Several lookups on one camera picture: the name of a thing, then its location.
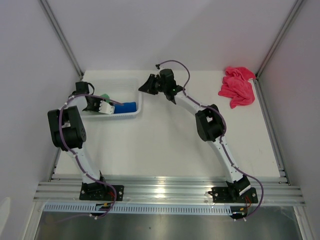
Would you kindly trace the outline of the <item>green towel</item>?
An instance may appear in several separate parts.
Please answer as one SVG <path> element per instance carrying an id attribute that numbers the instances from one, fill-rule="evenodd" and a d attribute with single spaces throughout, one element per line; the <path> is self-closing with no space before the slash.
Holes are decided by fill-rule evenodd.
<path id="1" fill-rule="evenodd" d="M 100 95 L 100 97 L 101 97 L 101 100 L 104 101 L 104 102 L 106 102 L 106 103 L 111 103 L 111 104 L 113 103 L 113 102 L 110 100 L 109 95 L 106 94 L 106 93 Z"/>

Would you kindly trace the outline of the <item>blue towel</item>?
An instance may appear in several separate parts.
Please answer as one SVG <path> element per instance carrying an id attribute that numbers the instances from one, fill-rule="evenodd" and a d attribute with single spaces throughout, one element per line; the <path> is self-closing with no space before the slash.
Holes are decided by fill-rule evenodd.
<path id="1" fill-rule="evenodd" d="M 124 102 L 114 106 L 114 114 L 134 113 L 137 111 L 136 102 Z"/>

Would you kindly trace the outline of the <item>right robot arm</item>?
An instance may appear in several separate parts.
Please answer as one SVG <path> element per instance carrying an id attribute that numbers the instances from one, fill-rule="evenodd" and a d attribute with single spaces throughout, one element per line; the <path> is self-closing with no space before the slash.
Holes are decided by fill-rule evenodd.
<path id="1" fill-rule="evenodd" d="M 227 146 L 226 121 L 218 107 L 214 104 L 205 106 L 189 96 L 185 87 L 176 83 L 174 72 L 169 68 L 161 69 L 157 74 L 150 74 L 138 90 L 150 95 L 163 93 L 168 101 L 194 115 L 198 136 L 208 143 L 224 167 L 227 186 L 224 188 L 226 193 L 223 197 L 231 202 L 239 202 L 245 198 L 251 184 L 246 175 L 238 170 L 238 165 Z"/>

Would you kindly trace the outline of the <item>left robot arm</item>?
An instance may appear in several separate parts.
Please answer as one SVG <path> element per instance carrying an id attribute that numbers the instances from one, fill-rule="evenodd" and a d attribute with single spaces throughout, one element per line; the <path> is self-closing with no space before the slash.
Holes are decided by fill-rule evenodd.
<path id="1" fill-rule="evenodd" d="M 103 200 L 108 196 L 109 188 L 86 149 L 87 134 L 80 115 L 95 100 L 90 96 L 93 87 L 91 83 L 78 81 L 62 108 L 50 110 L 47 117 L 54 146 L 71 157 L 81 174 L 81 193 L 91 193 L 97 200 Z"/>

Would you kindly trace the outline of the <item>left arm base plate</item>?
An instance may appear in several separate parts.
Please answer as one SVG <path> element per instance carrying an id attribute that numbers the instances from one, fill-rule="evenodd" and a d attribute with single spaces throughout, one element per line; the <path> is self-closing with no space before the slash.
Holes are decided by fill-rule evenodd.
<path id="1" fill-rule="evenodd" d="M 83 183 L 81 186 L 79 199 L 81 201 L 113 201 L 115 193 L 110 186 L 99 183 Z"/>

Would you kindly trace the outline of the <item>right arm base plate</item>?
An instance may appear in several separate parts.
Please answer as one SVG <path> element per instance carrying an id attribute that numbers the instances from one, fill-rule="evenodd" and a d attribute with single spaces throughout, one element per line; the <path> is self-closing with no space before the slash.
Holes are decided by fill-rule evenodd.
<path id="1" fill-rule="evenodd" d="M 208 194 L 212 196 L 214 203 L 258 203 L 257 191 L 254 187 L 249 188 L 246 192 L 242 194 L 231 193 L 229 187 L 212 187 Z"/>

